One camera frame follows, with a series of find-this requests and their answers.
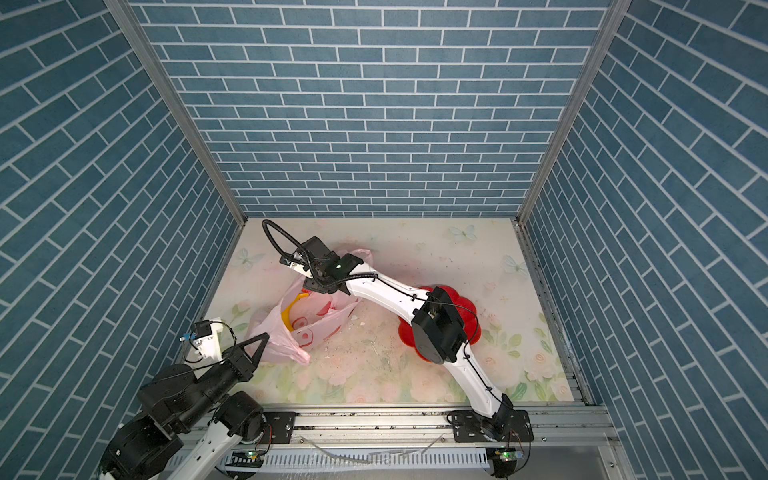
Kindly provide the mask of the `pink plastic bag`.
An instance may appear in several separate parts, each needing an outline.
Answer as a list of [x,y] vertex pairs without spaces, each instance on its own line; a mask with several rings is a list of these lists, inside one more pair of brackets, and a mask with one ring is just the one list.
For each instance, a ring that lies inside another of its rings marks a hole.
[[[256,309],[247,329],[249,339],[268,333],[270,341],[262,360],[268,363],[310,363],[310,351],[321,346],[345,327],[361,300],[338,291],[320,294],[303,289],[305,276],[292,272],[273,262],[255,267],[243,277],[249,293],[248,300]],[[297,303],[302,308],[308,324],[290,332],[283,324],[281,312],[294,298],[306,291],[309,297]]]

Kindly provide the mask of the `red flower-shaped plate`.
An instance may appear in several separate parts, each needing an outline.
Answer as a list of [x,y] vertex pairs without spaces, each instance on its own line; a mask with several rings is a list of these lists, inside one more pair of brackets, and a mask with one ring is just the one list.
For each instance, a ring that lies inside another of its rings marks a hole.
[[398,336],[422,360],[453,363],[461,348],[480,340],[476,306],[452,287],[425,286],[417,299],[424,302],[414,310],[410,321],[399,319]]

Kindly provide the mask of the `yellow fake banana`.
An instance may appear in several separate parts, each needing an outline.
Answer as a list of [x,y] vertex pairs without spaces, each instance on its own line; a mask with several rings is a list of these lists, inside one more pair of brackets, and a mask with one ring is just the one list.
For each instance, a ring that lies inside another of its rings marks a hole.
[[293,332],[297,328],[302,328],[308,324],[307,316],[304,313],[304,310],[302,308],[295,308],[297,303],[308,297],[309,293],[302,291],[294,298],[288,307],[281,312],[282,322],[290,332]]

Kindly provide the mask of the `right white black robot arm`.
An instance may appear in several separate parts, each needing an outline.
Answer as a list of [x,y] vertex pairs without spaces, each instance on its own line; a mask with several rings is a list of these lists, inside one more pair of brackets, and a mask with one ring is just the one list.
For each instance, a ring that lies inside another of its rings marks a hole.
[[317,237],[295,246],[294,252],[281,254],[280,263],[305,276],[305,289],[371,301],[410,325],[416,351],[443,366],[461,387],[483,437],[498,442],[533,441],[527,412],[515,409],[482,370],[471,349],[474,336],[465,332],[459,306],[448,292],[405,285],[355,254],[338,255]]

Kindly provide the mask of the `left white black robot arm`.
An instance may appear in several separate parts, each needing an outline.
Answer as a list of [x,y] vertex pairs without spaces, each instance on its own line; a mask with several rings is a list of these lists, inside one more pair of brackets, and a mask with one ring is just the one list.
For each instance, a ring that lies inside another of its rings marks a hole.
[[142,409],[121,426],[99,463],[101,479],[157,479],[182,449],[188,434],[208,412],[213,417],[202,440],[170,475],[205,479],[226,453],[242,441],[259,441],[271,431],[263,407],[243,391],[232,394],[257,370],[270,336],[262,333],[236,344],[198,377],[187,364],[174,364],[144,385]]

